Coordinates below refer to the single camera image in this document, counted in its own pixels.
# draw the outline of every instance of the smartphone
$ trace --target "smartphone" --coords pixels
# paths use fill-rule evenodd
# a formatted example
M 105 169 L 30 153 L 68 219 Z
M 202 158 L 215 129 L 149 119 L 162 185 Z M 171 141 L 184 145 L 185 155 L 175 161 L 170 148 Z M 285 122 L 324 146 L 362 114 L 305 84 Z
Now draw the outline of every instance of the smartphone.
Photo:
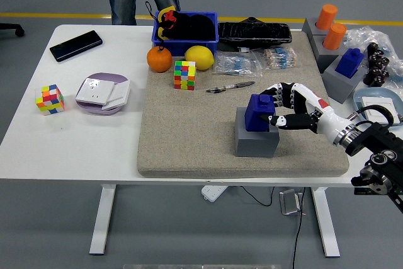
M 102 44 L 102 39 L 93 30 L 78 37 L 62 42 L 50 48 L 52 55 L 57 62 L 66 60 L 74 55 L 80 54 L 97 45 Z

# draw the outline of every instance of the robotic finger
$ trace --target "robotic finger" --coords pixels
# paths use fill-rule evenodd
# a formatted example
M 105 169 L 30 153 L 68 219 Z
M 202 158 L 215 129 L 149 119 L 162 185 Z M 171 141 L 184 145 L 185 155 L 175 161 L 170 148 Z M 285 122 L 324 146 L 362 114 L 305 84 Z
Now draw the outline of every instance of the robotic finger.
M 288 130 L 310 129 L 315 131 L 317 123 L 317 119 L 308 113 L 294 113 L 284 116 L 261 115 L 260 118 L 279 129 Z
M 266 88 L 261 94 L 273 96 L 275 107 L 293 108 L 291 90 L 294 83 L 277 83 Z

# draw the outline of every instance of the blue basket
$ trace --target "blue basket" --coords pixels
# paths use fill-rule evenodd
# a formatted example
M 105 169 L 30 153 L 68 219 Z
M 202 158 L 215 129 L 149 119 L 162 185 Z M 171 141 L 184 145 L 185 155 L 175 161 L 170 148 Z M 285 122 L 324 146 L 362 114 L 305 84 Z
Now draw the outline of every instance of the blue basket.
M 184 53 L 191 47 L 195 45 L 201 45 L 212 51 L 214 54 L 217 50 L 217 45 L 219 42 L 219 19 L 217 16 L 217 12 L 184 12 L 180 13 L 187 14 L 188 16 L 193 16 L 196 14 L 200 14 L 203 16 L 207 16 L 210 20 L 213 21 L 215 27 L 215 40 L 212 41 L 204 41 L 204 40 L 178 40 L 178 39 L 168 39 L 164 41 L 164 47 L 166 47 L 172 54 L 172 56 L 184 56 Z M 162 42 L 157 38 L 158 32 L 158 23 L 154 21 L 154 29 L 152 30 L 151 41 L 154 46 L 162 45 Z

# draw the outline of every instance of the felt pad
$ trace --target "felt pad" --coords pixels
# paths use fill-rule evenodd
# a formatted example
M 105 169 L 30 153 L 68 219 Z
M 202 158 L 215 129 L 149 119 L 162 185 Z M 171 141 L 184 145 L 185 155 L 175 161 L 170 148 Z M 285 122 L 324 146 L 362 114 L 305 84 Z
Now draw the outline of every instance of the felt pad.
M 261 78 L 213 75 L 198 71 L 196 88 L 173 88 L 173 70 L 149 71 L 137 159 L 149 178 L 254 178 L 340 176 L 348 170 L 342 147 L 310 130 L 280 130 L 275 156 L 236 157 L 234 125 L 237 107 L 247 107 L 252 94 L 279 82 L 302 83 L 327 100 L 308 38 L 293 32 L 287 44 L 297 54 L 297 67 L 266 71 Z M 205 90 L 255 81 L 252 86 L 218 94 Z M 293 113 L 277 108 L 276 113 Z

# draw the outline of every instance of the power strip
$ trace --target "power strip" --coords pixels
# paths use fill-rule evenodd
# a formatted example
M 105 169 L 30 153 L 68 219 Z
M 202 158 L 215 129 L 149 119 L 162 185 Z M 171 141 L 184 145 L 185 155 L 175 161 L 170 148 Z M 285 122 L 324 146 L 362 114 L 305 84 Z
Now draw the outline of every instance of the power strip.
M 221 194 L 227 189 L 228 186 L 213 186 L 206 185 L 201 190 L 201 194 L 204 196 L 205 200 L 210 202 L 216 201 L 216 199 L 221 196 Z

